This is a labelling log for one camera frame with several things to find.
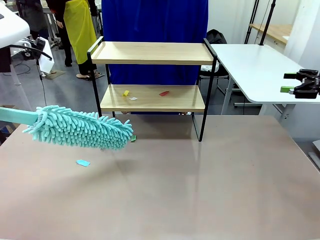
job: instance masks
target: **black metal frame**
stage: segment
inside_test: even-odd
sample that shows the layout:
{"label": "black metal frame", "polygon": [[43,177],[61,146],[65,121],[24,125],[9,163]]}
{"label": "black metal frame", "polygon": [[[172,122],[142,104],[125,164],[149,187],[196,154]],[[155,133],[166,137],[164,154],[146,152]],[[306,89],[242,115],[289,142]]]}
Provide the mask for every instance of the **black metal frame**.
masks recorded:
{"label": "black metal frame", "polygon": [[[203,112],[203,119],[202,119],[202,124],[201,124],[201,130],[199,133],[198,127],[197,127],[197,121],[195,118],[195,113],[192,112],[192,121],[193,121],[193,125],[194,125],[194,129],[195,129],[195,133],[196,136],[198,138],[199,142],[202,142],[203,136],[204,136],[204,131],[205,131],[205,125],[206,125],[206,120],[207,120],[207,114],[208,114],[208,108],[209,108],[209,103],[210,103],[210,97],[211,97],[211,91],[212,91],[212,85],[214,83],[214,77],[216,74],[216,64],[218,61],[218,55],[215,52],[215,50],[212,48],[212,46],[210,45],[210,43],[208,42],[208,40],[206,38],[203,39],[204,41],[204,45],[206,46],[206,48],[209,50],[210,54],[213,57],[213,61],[212,61],[212,70],[211,70],[211,75],[210,75],[210,81],[209,81],[209,86],[208,86],[208,92],[206,95],[206,100],[205,100],[205,107],[204,107],[204,112]],[[200,70],[201,70],[201,66],[199,68],[199,72],[198,72],[198,78],[196,80],[196,84],[199,85],[199,80],[200,80]]]}
{"label": "black metal frame", "polygon": [[[100,117],[102,116],[102,112],[101,112],[101,107],[100,107],[100,100],[99,100],[99,94],[98,94],[98,89],[97,89],[95,70],[94,70],[93,65],[92,65],[91,52],[103,40],[104,40],[103,36],[99,37],[98,40],[87,51],[87,58],[88,58],[88,61],[90,62],[90,65],[92,66],[91,69],[90,69],[90,79],[92,80],[94,96],[95,96],[95,103],[96,103],[96,107],[98,109],[98,113],[99,113]],[[210,45],[208,40],[206,38],[204,38],[203,41],[204,41],[204,45],[206,46],[206,48],[209,50],[210,54],[213,57],[213,61],[212,61],[212,69],[213,70],[211,71],[211,75],[210,75],[210,82],[209,82],[208,92],[207,92],[206,100],[205,100],[205,108],[204,108],[204,112],[203,112],[203,119],[202,119],[200,133],[199,133],[199,130],[198,130],[198,127],[197,127],[197,122],[196,122],[196,119],[195,119],[195,113],[194,112],[191,113],[193,125],[194,125],[195,132],[196,132],[196,136],[197,136],[199,142],[202,141],[203,136],[204,136],[204,130],[205,130],[206,119],[207,119],[208,108],[209,108],[209,102],[210,102],[211,91],[212,91],[212,85],[213,85],[214,77],[215,77],[215,74],[216,74],[214,69],[216,68],[216,64],[217,64],[217,61],[218,61],[218,55],[216,54],[215,50],[212,48],[212,46]],[[110,71],[109,71],[109,65],[108,64],[105,65],[105,70],[106,70],[106,78],[107,78],[108,84],[110,85],[111,81],[110,81]],[[198,77],[197,77],[197,80],[196,80],[196,85],[198,85],[198,86],[199,86],[200,77],[201,77],[200,71],[201,71],[201,66],[199,66]]]}
{"label": "black metal frame", "polygon": [[272,3],[271,3],[271,8],[270,8],[268,19],[266,20],[266,23],[265,23],[265,28],[264,28],[264,31],[263,31],[263,34],[262,34],[262,38],[261,38],[261,41],[260,41],[260,44],[259,44],[260,46],[264,45],[265,38],[266,38],[266,35],[267,35],[267,31],[268,31],[268,28],[269,28],[269,24],[270,24],[270,21],[271,21],[272,14],[274,13],[275,6],[276,6],[276,0],[273,0]]}
{"label": "black metal frame", "polygon": [[91,52],[96,48],[96,46],[101,43],[104,40],[104,37],[101,36],[95,41],[95,43],[89,48],[86,55],[88,58],[88,61],[90,63],[91,69],[90,69],[90,80],[92,81],[93,91],[94,91],[94,97],[95,97],[95,103],[96,107],[98,108],[99,117],[102,116],[101,107],[100,107],[100,100],[99,100],[99,94],[98,94],[98,88],[97,88],[97,82],[95,77],[95,70],[91,59]]}
{"label": "black metal frame", "polygon": [[[257,14],[257,10],[258,10],[258,6],[259,6],[259,1],[260,0],[255,0],[254,2],[254,6],[253,6],[253,10],[252,10],[252,15],[251,15],[251,19],[250,19],[250,23],[249,24],[253,24],[255,22],[256,19],[256,14]],[[247,44],[250,38],[250,34],[251,34],[251,26],[248,26],[248,30],[246,32],[246,36],[245,36],[245,40],[244,40],[244,44]]]}

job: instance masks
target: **yellow object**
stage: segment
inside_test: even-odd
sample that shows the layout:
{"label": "yellow object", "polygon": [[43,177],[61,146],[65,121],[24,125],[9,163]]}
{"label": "yellow object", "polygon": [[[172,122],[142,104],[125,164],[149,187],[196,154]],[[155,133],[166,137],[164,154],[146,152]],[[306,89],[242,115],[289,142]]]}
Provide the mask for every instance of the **yellow object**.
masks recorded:
{"label": "yellow object", "polygon": [[67,1],[63,19],[76,62],[83,64],[88,59],[87,50],[97,40],[88,1]]}
{"label": "yellow object", "polygon": [[128,96],[129,92],[130,92],[129,90],[125,90],[124,93],[123,93],[123,96],[124,97]]}

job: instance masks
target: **black bag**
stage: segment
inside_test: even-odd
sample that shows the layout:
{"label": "black bag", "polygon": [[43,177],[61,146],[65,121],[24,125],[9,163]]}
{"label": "black bag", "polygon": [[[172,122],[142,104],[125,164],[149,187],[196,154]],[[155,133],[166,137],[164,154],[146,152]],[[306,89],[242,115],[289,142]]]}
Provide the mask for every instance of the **black bag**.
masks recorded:
{"label": "black bag", "polygon": [[205,38],[210,44],[227,44],[225,36],[215,29],[208,31]]}

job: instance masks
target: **green clamp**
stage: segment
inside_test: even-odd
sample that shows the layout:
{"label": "green clamp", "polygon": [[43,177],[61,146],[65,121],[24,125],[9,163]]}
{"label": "green clamp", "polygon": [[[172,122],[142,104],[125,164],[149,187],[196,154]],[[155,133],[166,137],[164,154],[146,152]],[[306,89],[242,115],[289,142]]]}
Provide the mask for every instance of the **green clamp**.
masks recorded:
{"label": "green clamp", "polygon": [[282,86],[281,89],[280,89],[280,93],[288,94],[294,88],[295,88],[294,86]]}

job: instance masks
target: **wooden shelf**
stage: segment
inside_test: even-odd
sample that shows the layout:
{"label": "wooden shelf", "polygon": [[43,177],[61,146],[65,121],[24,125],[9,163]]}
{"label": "wooden shelf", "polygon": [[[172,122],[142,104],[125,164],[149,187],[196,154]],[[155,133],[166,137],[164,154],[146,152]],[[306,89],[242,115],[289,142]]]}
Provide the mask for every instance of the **wooden shelf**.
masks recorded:
{"label": "wooden shelf", "polygon": [[[260,32],[262,33],[265,30],[266,25],[253,23],[253,24],[250,24],[250,27],[258,31],[260,30]],[[288,43],[288,40],[283,37],[290,36],[291,31],[292,31],[292,25],[270,24],[266,34],[271,38],[273,38],[274,40],[279,41],[286,45]]]}
{"label": "wooden shelf", "polygon": [[94,64],[212,65],[203,43],[104,41],[91,56]]}
{"label": "wooden shelf", "polygon": [[[129,90],[128,96],[123,93]],[[160,93],[169,91],[165,96]],[[108,86],[101,110],[106,112],[197,112],[205,104],[197,85],[116,85]]]}

